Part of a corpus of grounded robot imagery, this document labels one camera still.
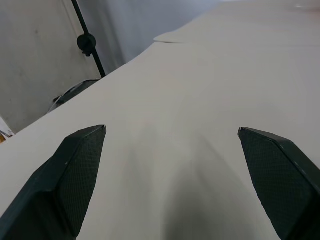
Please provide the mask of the black stand base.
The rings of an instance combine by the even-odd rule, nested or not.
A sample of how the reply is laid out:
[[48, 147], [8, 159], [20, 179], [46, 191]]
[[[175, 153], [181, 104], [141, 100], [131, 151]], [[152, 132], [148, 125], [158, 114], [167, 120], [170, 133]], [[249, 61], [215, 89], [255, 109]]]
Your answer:
[[68, 101], [70, 101], [71, 99], [73, 99], [74, 97], [76, 97], [77, 95], [79, 95], [80, 93], [82, 93], [83, 91], [85, 91], [86, 89], [88, 89], [89, 87], [97, 83], [98, 81], [99, 79], [90, 79], [90, 80], [85, 80], [73, 86], [72, 88], [67, 90], [64, 94], [56, 97], [53, 100], [53, 105], [50, 108], [49, 112], [64, 105], [65, 103], [67, 103]]

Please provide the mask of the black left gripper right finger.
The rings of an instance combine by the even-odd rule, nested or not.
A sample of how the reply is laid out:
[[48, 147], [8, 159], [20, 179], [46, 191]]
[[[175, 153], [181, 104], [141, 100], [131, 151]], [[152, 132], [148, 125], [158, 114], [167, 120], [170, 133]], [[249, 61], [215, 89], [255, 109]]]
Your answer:
[[238, 130], [257, 196], [281, 240], [320, 240], [320, 169], [289, 139]]

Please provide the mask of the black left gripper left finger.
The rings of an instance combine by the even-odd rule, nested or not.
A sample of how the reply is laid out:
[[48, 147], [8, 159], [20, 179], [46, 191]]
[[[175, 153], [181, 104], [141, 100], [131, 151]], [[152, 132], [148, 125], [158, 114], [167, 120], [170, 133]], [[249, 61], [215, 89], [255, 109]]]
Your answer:
[[96, 186], [107, 127], [67, 136], [0, 217], [0, 240], [76, 240]]

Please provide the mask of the black stand pole with knob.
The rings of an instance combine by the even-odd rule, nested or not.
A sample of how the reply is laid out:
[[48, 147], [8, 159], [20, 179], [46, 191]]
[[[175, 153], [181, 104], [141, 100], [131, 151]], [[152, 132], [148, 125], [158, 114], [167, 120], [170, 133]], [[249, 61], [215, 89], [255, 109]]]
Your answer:
[[75, 10], [75, 13], [77, 15], [77, 18], [79, 20], [79, 23], [81, 25], [81, 28], [83, 30], [83, 34], [77, 37], [77, 46], [86, 57], [93, 56], [93, 59], [95, 61], [99, 74], [101, 78], [104, 78], [106, 76], [106, 73], [96, 49], [97, 40], [89, 32], [89, 29], [86, 25], [85, 19], [82, 15], [82, 12], [77, 0], [71, 0], [71, 2]]

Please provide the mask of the white table cloth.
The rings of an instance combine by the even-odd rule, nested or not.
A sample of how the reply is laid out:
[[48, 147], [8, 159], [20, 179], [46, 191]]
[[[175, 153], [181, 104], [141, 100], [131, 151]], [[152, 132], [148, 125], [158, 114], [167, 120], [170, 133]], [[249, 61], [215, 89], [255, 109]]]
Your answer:
[[293, 141], [320, 167], [320, 9], [221, 2], [0, 144], [0, 216], [63, 139], [105, 125], [78, 240], [280, 240], [238, 130]]

